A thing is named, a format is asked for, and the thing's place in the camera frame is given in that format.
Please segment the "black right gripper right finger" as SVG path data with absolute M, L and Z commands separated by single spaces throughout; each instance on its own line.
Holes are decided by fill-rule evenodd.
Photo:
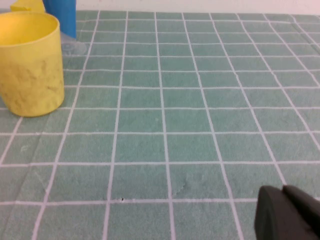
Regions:
M 299 215 L 309 227 L 309 232 L 320 239 L 320 201 L 293 185 L 282 188 Z

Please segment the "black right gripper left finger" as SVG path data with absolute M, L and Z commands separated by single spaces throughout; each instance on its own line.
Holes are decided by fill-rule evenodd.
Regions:
M 262 186 L 254 218 L 258 240 L 311 240 L 312 231 L 295 206 L 278 188 Z

